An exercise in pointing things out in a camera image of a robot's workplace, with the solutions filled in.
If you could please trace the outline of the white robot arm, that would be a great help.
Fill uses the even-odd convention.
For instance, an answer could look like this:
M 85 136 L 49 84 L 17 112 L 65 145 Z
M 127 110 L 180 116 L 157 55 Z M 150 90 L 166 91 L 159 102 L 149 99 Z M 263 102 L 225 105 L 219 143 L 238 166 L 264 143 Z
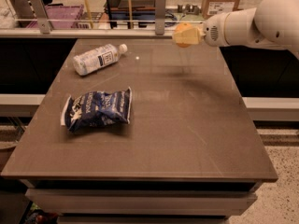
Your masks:
M 204 23 L 181 23 L 172 35 L 180 46 L 285 49 L 299 59 L 299 0 L 263 0 L 257 7 L 214 15 Z

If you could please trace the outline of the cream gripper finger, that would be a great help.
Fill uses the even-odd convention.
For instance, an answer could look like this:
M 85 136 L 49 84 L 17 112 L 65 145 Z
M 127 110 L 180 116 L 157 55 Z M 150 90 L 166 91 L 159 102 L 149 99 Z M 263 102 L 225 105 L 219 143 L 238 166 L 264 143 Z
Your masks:
M 173 40 L 180 46 L 197 45 L 203 41 L 205 33 L 202 26 L 178 26 L 173 33 Z

